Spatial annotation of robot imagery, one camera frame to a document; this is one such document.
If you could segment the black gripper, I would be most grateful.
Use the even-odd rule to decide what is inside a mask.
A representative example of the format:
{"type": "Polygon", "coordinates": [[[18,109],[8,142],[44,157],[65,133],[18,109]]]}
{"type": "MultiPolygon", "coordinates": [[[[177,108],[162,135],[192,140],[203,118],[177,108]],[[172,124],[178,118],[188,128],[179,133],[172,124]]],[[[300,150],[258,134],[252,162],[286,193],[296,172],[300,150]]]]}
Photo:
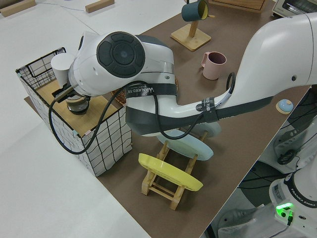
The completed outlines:
{"type": "Polygon", "coordinates": [[[62,102],[65,99],[75,95],[75,90],[69,84],[64,84],[62,88],[54,91],[52,96],[54,97],[55,102],[62,102]]]}

